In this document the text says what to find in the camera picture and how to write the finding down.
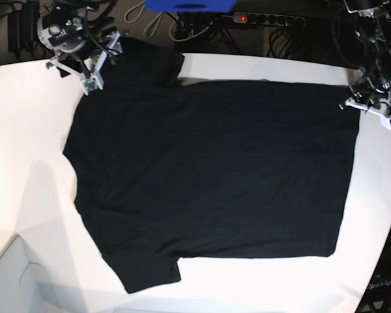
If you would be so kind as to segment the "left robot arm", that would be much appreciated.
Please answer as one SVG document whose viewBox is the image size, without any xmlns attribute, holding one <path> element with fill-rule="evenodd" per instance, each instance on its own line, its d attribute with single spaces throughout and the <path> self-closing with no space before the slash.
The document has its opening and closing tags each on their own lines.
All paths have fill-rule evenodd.
<svg viewBox="0 0 391 313">
<path fill-rule="evenodd" d="M 351 96 L 345 106 L 372 113 L 384 127 L 391 127 L 391 17 L 386 9 L 388 1 L 344 1 L 335 13 L 339 18 L 346 10 L 356 16 L 355 35 L 364 47 L 364 60 L 354 64 L 341 51 L 332 22 L 332 40 L 342 60 L 357 67 L 359 77 L 349 86 Z"/>
</svg>

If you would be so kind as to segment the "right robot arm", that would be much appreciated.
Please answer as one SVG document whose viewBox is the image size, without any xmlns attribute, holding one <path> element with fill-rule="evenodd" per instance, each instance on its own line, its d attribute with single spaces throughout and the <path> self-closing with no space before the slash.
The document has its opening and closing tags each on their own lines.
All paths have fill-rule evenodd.
<svg viewBox="0 0 391 313">
<path fill-rule="evenodd" d="M 116 1 L 55 1 L 37 21 L 37 36 L 53 57 L 47 68 L 76 75 L 83 85 L 102 88 L 100 70 L 108 60 L 116 63 L 122 54 L 120 32 L 110 16 Z"/>
</svg>

